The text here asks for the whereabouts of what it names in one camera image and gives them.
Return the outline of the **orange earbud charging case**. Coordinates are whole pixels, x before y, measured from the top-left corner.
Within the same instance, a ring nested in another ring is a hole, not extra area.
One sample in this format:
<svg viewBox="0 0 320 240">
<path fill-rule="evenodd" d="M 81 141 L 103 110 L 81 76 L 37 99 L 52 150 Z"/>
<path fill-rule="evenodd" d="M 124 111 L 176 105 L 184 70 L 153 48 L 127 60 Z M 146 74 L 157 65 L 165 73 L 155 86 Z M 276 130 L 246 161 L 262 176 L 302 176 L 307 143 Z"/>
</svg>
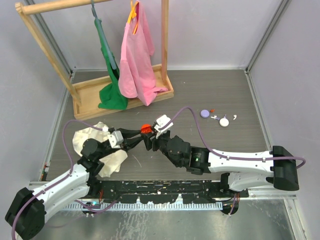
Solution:
<svg viewBox="0 0 320 240">
<path fill-rule="evenodd" d="M 150 124 L 143 124 L 140 129 L 141 134 L 149 134 L 153 132 L 153 126 Z"/>
</svg>

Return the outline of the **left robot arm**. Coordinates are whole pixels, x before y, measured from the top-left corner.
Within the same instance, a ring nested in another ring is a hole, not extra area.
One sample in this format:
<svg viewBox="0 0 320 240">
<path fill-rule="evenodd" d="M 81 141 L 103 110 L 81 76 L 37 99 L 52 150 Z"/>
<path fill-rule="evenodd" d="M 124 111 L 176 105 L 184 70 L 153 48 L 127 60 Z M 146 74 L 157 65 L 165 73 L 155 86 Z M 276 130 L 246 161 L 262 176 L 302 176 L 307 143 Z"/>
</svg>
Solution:
<svg viewBox="0 0 320 240">
<path fill-rule="evenodd" d="M 142 140 L 140 130 L 102 128 L 102 132 L 106 140 L 86 139 L 80 159 L 65 173 L 38 188 L 24 187 L 16 193 L 4 218 L 11 226 L 13 240 L 32 239 L 67 204 L 84 196 L 97 197 L 100 193 L 97 175 L 105 166 L 102 159 L 121 157 Z"/>
</svg>

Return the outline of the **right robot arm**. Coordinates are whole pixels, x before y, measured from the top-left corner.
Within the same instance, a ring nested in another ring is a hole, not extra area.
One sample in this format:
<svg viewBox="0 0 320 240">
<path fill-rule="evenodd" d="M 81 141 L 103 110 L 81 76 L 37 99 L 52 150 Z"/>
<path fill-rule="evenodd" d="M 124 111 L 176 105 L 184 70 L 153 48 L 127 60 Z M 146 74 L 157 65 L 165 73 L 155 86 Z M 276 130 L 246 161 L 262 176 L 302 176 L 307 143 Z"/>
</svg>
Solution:
<svg viewBox="0 0 320 240">
<path fill-rule="evenodd" d="M 273 186 L 282 191 L 298 191 L 296 159 L 284 147 L 275 145 L 271 151 L 256 153 L 209 151 L 191 146 L 167 131 L 160 136 L 143 132 L 147 150 L 161 151 L 177 168 L 195 175 L 221 173 L 219 191 L 225 197 L 248 188 Z"/>
</svg>

